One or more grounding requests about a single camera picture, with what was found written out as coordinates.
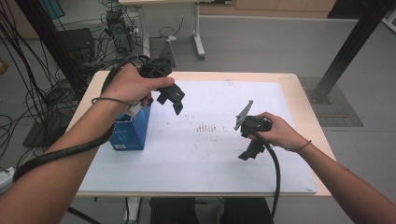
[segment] floor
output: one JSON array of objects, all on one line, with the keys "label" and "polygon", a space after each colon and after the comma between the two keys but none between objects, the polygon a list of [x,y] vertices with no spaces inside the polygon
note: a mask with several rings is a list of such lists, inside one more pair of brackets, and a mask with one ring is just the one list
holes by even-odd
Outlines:
[{"label": "floor", "polygon": [[[298,77],[322,77],[356,24],[354,20],[302,20],[256,17],[201,18],[205,60],[196,56],[192,42],[193,20],[185,20],[174,43],[177,71],[278,72]],[[29,43],[37,50],[39,43]],[[11,62],[0,44],[1,57]],[[379,24],[337,85],[364,127],[325,127],[335,158],[345,167],[396,202],[396,34]],[[46,84],[37,74],[39,84]],[[26,89],[11,63],[0,76],[0,114],[17,118],[25,110]],[[33,121],[23,119],[0,158],[2,167],[15,166],[27,148],[21,145]],[[216,223],[218,199],[198,199],[201,223]],[[102,223],[121,223],[122,198],[79,198],[73,207]],[[148,199],[143,199],[139,223],[149,223]],[[352,223],[331,197],[281,198],[276,223]],[[86,223],[66,214],[63,224]]]}]

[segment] table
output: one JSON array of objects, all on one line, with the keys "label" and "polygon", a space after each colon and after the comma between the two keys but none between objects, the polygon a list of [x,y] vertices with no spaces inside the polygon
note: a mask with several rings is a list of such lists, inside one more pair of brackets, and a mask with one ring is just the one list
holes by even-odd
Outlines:
[{"label": "table", "polygon": [[[102,88],[102,83],[106,78],[107,72],[98,72],[90,85],[90,87],[87,89],[79,107],[78,110],[73,117],[71,124],[73,125],[76,120],[78,120],[82,114],[90,107],[91,105],[91,98],[98,96],[101,88]],[[291,118],[294,123],[294,127],[296,130],[301,133],[303,136],[312,139],[312,141],[315,143],[316,146],[318,146],[321,150],[323,150],[324,153],[326,153],[328,156],[334,159],[334,155],[332,154],[332,150],[326,140],[326,137],[324,136],[323,131],[321,130],[318,121],[316,119],[316,116],[311,108],[311,105],[309,104],[305,94],[304,90],[297,78],[297,76],[293,74],[266,74],[266,73],[213,73],[213,72],[173,72],[171,74],[171,77],[174,77],[175,80],[178,82],[181,82],[182,80],[185,81],[196,81],[196,82],[203,82],[206,80],[210,81],[217,81],[221,82],[224,80],[228,81],[235,81],[235,82],[251,82],[251,83],[266,83],[266,82],[272,82],[275,84],[278,84],[283,91],[283,95],[285,98],[285,102],[287,104],[287,107],[289,109]],[[113,175],[116,175],[118,172],[122,172],[122,168],[118,166],[114,166],[114,164],[110,164],[110,161],[101,161],[104,158],[95,158],[95,160],[98,159],[99,162],[101,162],[103,166],[105,167],[112,167],[110,170],[114,172]],[[152,175],[147,171],[147,177],[149,179],[149,176]],[[309,171],[312,176],[313,176],[313,181],[315,182],[316,186],[316,193],[287,193],[287,192],[281,192],[281,196],[296,196],[296,195],[303,195],[303,196],[330,196],[330,192],[326,189],[326,187],[323,185],[323,183],[318,179],[318,177],[312,172],[312,170]],[[123,178],[125,176],[120,176],[120,183],[122,183]],[[166,192],[147,192],[147,191],[141,191],[141,192],[126,192],[126,191],[117,191],[113,190],[112,192],[103,192],[103,191],[97,191],[97,190],[80,190],[78,192],[78,196],[122,196],[122,197],[129,197],[129,196],[138,196],[138,197],[145,197],[145,196],[158,196],[158,195],[166,195],[166,196],[194,196],[194,197],[199,197],[199,196],[272,196],[273,193],[268,192],[268,193],[262,193],[262,192],[252,192],[252,193],[238,193],[238,192],[199,192],[199,191],[183,191],[183,189],[177,189],[175,191],[166,191]]]},{"label": "table", "polygon": [[120,0],[120,4],[122,5],[135,5],[137,6],[137,12],[140,17],[140,25],[143,33],[143,54],[146,56],[150,56],[149,52],[149,34],[146,31],[145,24],[145,13],[142,5],[145,4],[167,4],[167,3],[189,3],[192,2],[195,4],[195,30],[192,32],[192,36],[194,37],[195,46],[197,48],[198,56],[201,59],[205,59],[205,50],[202,44],[201,36],[199,34],[199,14],[200,14],[200,0]]}]

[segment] white desk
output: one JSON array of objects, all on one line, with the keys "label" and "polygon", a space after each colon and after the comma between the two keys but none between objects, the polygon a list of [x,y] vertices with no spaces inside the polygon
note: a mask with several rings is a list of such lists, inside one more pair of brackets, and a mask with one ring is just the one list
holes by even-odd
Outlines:
[{"label": "white desk", "polygon": [[[81,117],[81,115],[89,108],[91,105],[91,98],[98,96],[100,89],[102,87],[102,83],[106,77],[107,72],[99,72],[95,75],[94,79],[92,80],[92,83],[90,87],[87,89],[86,94],[84,95],[84,98],[81,101],[80,106],[78,107],[78,111],[76,112],[75,116],[72,119],[71,124],[76,122],[78,118]],[[309,102],[306,99],[306,96],[304,94],[304,90],[301,87],[301,84],[298,80],[298,78],[295,75],[292,74],[250,74],[250,73],[198,73],[198,72],[173,72],[172,77],[174,77],[177,82],[181,84],[181,80],[191,80],[191,81],[200,81],[197,82],[197,84],[202,85],[205,80],[210,80],[210,81],[218,81],[219,83],[229,83],[232,84],[232,82],[224,82],[224,80],[232,80],[235,81],[235,83],[238,82],[256,82],[256,84],[265,84],[265,82],[273,82],[273,84],[276,84],[281,88],[283,91],[284,95],[284,104],[287,105],[287,108],[289,109],[290,112],[290,118],[292,119],[295,128],[305,137],[312,139],[313,142],[321,148],[327,155],[330,157],[334,158],[332,154],[332,150],[323,134],[323,131],[321,130],[318,121],[315,117],[315,114],[309,104]],[[213,99],[213,104],[217,104],[216,106],[213,106],[214,109],[219,110],[219,106],[227,106],[223,104],[222,102],[227,102],[223,101],[224,99],[218,98],[219,96],[210,96],[211,99]],[[241,99],[235,99],[236,102],[243,101],[241,102],[241,108],[242,108],[248,103],[248,100],[241,100]],[[190,103],[188,101],[184,102],[185,108],[181,112],[179,116],[176,116],[173,112],[172,106],[170,103],[167,103],[165,105],[159,105],[158,103],[154,103],[154,106],[158,107],[161,111],[163,111],[164,115],[169,115],[168,118],[174,118],[173,120],[167,120],[167,119],[162,119],[161,118],[161,113],[156,114],[156,117],[150,117],[150,121],[155,121],[158,122],[159,125],[162,125],[164,129],[168,130],[163,130],[164,132],[171,132],[175,128],[175,123],[176,120],[181,120],[181,122],[184,122],[186,126],[189,126],[189,116],[191,116],[191,113],[189,111],[189,106]],[[273,110],[273,103],[269,103],[266,105],[266,108],[255,108],[251,110],[251,114],[257,114],[258,112],[262,112],[262,110],[266,110],[267,108],[271,108],[270,110]],[[196,133],[194,139],[192,141],[192,147],[208,147],[212,146],[212,144],[217,144],[217,141],[223,141],[221,138],[224,138],[228,135],[232,135],[233,137],[228,138],[227,141],[234,141],[231,144],[227,143],[228,147],[235,145],[235,144],[241,144],[241,148],[235,148],[235,149],[230,149],[229,151],[227,150],[227,153],[223,153],[223,156],[220,154],[216,154],[214,152],[214,155],[216,155],[214,158],[210,158],[210,154],[208,153],[201,153],[201,151],[192,151],[192,152],[184,152],[183,154],[179,155],[179,157],[169,157],[166,153],[170,153],[170,150],[159,150],[155,153],[152,153],[149,151],[151,148],[149,146],[150,142],[153,143],[154,141],[162,141],[165,143],[169,143],[172,140],[172,134],[169,134],[171,138],[166,138],[164,136],[166,135],[159,135],[159,138],[161,139],[153,139],[156,136],[150,136],[148,134],[148,139],[147,139],[147,144],[144,151],[136,151],[136,152],[118,152],[114,151],[113,149],[110,148],[110,145],[107,143],[107,145],[104,145],[101,147],[101,149],[98,152],[97,157],[92,163],[92,167],[90,168],[90,171],[87,174],[86,179],[84,179],[83,184],[81,186],[80,191],[78,192],[78,195],[80,196],[263,196],[263,195],[273,195],[274,192],[274,186],[267,186],[268,190],[262,190],[262,185],[265,185],[265,182],[259,183],[257,186],[259,188],[252,188],[251,186],[255,186],[254,181],[261,181],[260,178],[254,175],[254,172],[252,172],[250,166],[257,166],[257,174],[260,173],[261,170],[264,170],[264,168],[267,169],[274,169],[274,165],[271,161],[270,156],[268,155],[268,152],[264,152],[263,154],[258,155],[256,160],[248,160],[248,161],[240,161],[236,157],[241,153],[243,150],[246,149],[248,146],[248,140],[242,138],[239,136],[239,133],[236,131],[233,131],[233,126],[234,126],[234,118],[231,118],[230,120],[227,120],[225,123],[230,123],[230,132],[227,135],[224,135],[220,132],[218,134],[213,135],[210,133],[210,131],[214,131],[215,127],[217,129],[223,129],[223,127],[219,127],[216,125],[210,125],[210,123],[205,123],[203,122],[201,125],[201,128],[208,129],[209,133],[206,132],[201,132],[200,133],[200,128],[196,128]],[[279,157],[280,162],[284,160],[284,157],[293,157],[293,160],[298,160],[298,156],[293,153],[286,152],[284,150],[276,150],[276,154]],[[166,158],[166,161],[161,161],[162,156]],[[196,156],[197,161],[208,161],[208,162],[214,162],[212,164],[198,164],[194,162],[194,156]],[[131,162],[143,162],[141,163],[141,166],[134,166],[134,170],[131,170]],[[282,167],[288,167],[288,165],[285,165],[285,163],[281,163],[280,166]],[[233,168],[231,171],[226,171],[224,169],[228,168]],[[125,173],[125,169],[130,169],[129,173]],[[169,173],[169,170],[179,170],[178,175],[174,175],[172,173]],[[288,177],[288,174],[292,174],[292,169],[287,168],[289,170],[284,171],[284,176],[283,180],[286,181]],[[161,171],[163,170],[163,174],[154,174],[155,170]],[[193,185],[190,184],[190,182],[194,181],[194,178],[196,176],[199,176],[197,178],[202,178],[203,170],[207,172],[207,178],[206,180],[202,180],[199,183],[194,183]],[[262,179],[267,179],[269,182],[275,182],[275,174],[273,171],[269,172],[268,174],[273,174],[271,176],[264,176],[264,173],[262,173]],[[282,185],[281,185],[281,196],[295,196],[295,195],[304,195],[304,196],[329,196],[330,192],[323,186],[321,181],[318,179],[315,174],[308,168],[308,173],[311,173],[313,176],[313,181],[316,186],[316,193],[309,192],[309,190],[306,189],[298,189],[299,191],[288,191],[288,184],[287,182],[283,182],[283,190],[282,191]],[[130,189],[134,188],[135,186],[140,187],[145,187],[144,189]]]},{"label": "white desk", "polygon": [[169,3],[194,3],[195,4],[195,30],[192,32],[194,37],[195,46],[197,48],[198,55],[204,60],[205,50],[202,44],[201,36],[199,34],[199,14],[200,14],[200,0],[120,0],[122,5],[135,5],[140,17],[140,25],[143,33],[143,54],[150,56],[149,52],[149,34],[146,30],[145,24],[145,11],[142,5],[145,4],[169,4]]}]

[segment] dark pants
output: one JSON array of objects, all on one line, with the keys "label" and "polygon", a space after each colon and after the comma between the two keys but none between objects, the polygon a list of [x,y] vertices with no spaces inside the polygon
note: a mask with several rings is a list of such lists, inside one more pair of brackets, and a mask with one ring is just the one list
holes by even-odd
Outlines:
[{"label": "dark pants", "polygon": [[[151,224],[199,224],[194,198],[151,198]],[[274,224],[264,198],[226,198],[221,224]]]}]

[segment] white table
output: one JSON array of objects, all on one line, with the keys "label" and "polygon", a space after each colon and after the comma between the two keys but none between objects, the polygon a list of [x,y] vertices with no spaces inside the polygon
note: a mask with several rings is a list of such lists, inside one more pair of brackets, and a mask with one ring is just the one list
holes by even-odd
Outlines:
[{"label": "white table", "polygon": [[[205,0],[201,2],[211,2],[212,0]],[[204,60],[205,50],[202,44],[201,36],[199,34],[199,14],[200,14],[200,1],[199,0],[120,0],[120,4],[128,6],[137,6],[137,11],[140,17],[140,25],[143,33],[143,54],[150,56],[149,52],[149,33],[146,30],[145,24],[145,12],[143,5],[145,4],[169,4],[169,3],[194,3],[195,4],[195,30],[193,30],[192,35],[194,37],[195,46],[197,48],[198,55]]]},{"label": "white table", "polygon": [[[106,74],[107,72],[99,72],[95,75],[72,119],[71,125],[89,108],[91,105],[91,98],[98,96]],[[286,106],[289,112],[284,113],[284,116],[287,117],[285,119],[292,122],[294,127],[303,136],[312,139],[319,148],[334,159],[332,150],[306,99],[304,90],[297,76],[293,74],[200,72],[173,72],[171,76],[176,79],[181,87],[188,87],[186,90],[182,88],[182,90],[186,92],[186,97],[183,102],[185,108],[180,115],[175,115],[169,102],[165,105],[153,103],[153,108],[151,109],[152,116],[150,115],[149,122],[154,122],[156,127],[160,127],[160,130],[152,131],[150,130],[150,125],[148,126],[148,139],[145,150],[119,152],[114,151],[109,143],[101,146],[97,157],[92,163],[92,167],[81,185],[78,195],[122,197],[273,195],[275,190],[275,185],[273,184],[275,183],[275,174],[273,172],[274,165],[268,152],[259,154],[256,160],[250,159],[248,161],[240,161],[237,159],[236,157],[248,146],[248,140],[240,137],[240,133],[233,130],[235,122],[234,117],[229,118],[230,116],[228,114],[224,114],[224,116],[216,114],[217,111],[226,111],[221,108],[227,106],[230,107],[230,111],[232,111],[231,113],[233,115],[238,114],[248,103],[248,100],[250,100],[245,98],[250,97],[251,94],[244,94],[244,92],[258,90],[260,87],[272,88],[271,86],[273,86],[274,88],[280,88],[282,94],[273,97],[278,101],[282,101],[279,99],[283,97],[283,103],[278,107],[278,105],[271,102],[271,100],[262,101],[260,103],[260,97],[256,97],[257,99],[253,99],[256,100],[256,103],[253,104],[250,111],[251,114],[257,114],[267,109],[279,114],[283,113],[282,111],[285,110]],[[185,86],[186,83],[181,80],[188,80],[189,82],[186,82],[188,86]],[[216,105],[210,106],[212,108],[202,108],[202,106],[194,107],[194,104],[205,104],[198,101],[189,102],[188,95],[192,95],[192,92],[198,92],[198,90],[195,90],[194,86],[191,85],[191,81],[195,81],[197,87],[203,85],[235,85],[235,87],[238,87],[235,89],[235,92],[239,91],[236,94],[239,95],[239,99],[232,99],[230,101],[224,99],[224,96],[221,95],[207,96],[207,94],[211,92],[216,92],[216,90],[211,90],[209,87],[205,88],[207,94],[203,96],[203,102],[212,99],[213,104]],[[255,88],[246,90],[244,86]],[[272,97],[269,92],[267,93],[267,97]],[[236,110],[235,106],[230,106],[230,104],[234,105],[233,102],[240,103],[240,105],[237,106],[237,111],[234,111]],[[203,110],[197,112],[197,108],[202,108]],[[216,119],[201,119],[205,111],[207,115]],[[222,123],[229,125],[229,127],[225,127],[225,125],[222,127]],[[194,134],[189,133],[191,129],[185,129],[187,131],[177,133],[177,128],[186,128],[191,125],[195,125],[192,129]],[[169,143],[172,143],[172,140],[175,141],[175,145],[178,145],[178,147],[185,146],[186,151],[176,150],[173,152],[172,148],[169,149],[169,147],[171,147]],[[151,144],[154,143],[157,144],[155,148],[151,146]],[[226,145],[228,149],[219,148],[219,150],[216,151],[214,149],[213,154],[205,151],[209,147],[218,147],[222,145]],[[163,146],[164,149],[158,150],[158,146]],[[281,162],[281,169],[282,167],[286,169],[282,171],[283,185],[281,185],[281,196],[331,195],[324,187],[323,183],[307,166],[305,168],[308,170],[308,173],[313,176],[312,180],[314,187],[312,189],[301,189],[306,183],[304,180],[305,177],[300,176],[303,183],[296,182],[296,185],[300,186],[299,189],[290,189],[290,187],[294,185],[291,184],[290,181],[298,180],[299,177],[294,178],[293,176],[288,176],[289,174],[294,174],[291,166],[292,164],[287,164],[288,162],[282,161],[299,160],[299,157],[296,154],[281,149],[276,149],[276,154]],[[296,164],[298,164],[299,167],[303,166],[303,169],[305,169],[304,166],[306,164],[304,164],[304,162],[297,162]],[[269,172],[262,172],[262,170],[265,170],[264,168],[268,169]],[[255,175],[253,171],[257,171],[259,174],[262,172],[262,174]]]}]

